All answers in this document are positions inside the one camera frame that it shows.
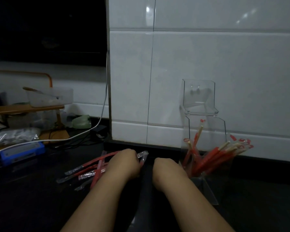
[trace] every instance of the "green object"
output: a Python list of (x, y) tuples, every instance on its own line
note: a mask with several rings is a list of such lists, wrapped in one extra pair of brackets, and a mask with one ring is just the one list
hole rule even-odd
[(91, 120), (89, 115), (77, 117), (72, 120), (72, 128), (75, 129), (90, 129)]

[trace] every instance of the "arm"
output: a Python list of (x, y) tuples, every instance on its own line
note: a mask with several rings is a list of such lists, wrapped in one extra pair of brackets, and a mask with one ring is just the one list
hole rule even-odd
[(109, 162), (105, 174), (76, 209), (61, 232), (112, 231), (120, 194), (125, 184), (135, 178), (140, 164), (133, 150), (116, 154)]
[(155, 159), (153, 183), (166, 195), (182, 231), (234, 231), (173, 160)]

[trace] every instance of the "open transparent lid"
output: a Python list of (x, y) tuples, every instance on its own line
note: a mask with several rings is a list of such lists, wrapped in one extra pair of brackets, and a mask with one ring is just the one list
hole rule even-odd
[(183, 79), (180, 104), (186, 114), (216, 116), (215, 82)]

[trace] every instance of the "clear plastic bag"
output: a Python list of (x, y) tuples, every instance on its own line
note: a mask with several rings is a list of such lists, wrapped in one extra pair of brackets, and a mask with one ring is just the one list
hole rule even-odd
[(0, 146), (38, 140), (40, 135), (38, 128), (4, 129), (0, 131)]

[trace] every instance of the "person's right hand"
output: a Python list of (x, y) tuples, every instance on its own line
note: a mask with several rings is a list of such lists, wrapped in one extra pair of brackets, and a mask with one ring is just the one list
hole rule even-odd
[(156, 158), (152, 170), (152, 182), (157, 190), (165, 193), (168, 187), (176, 187), (176, 182), (188, 178), (184, 169), (174, 160)]

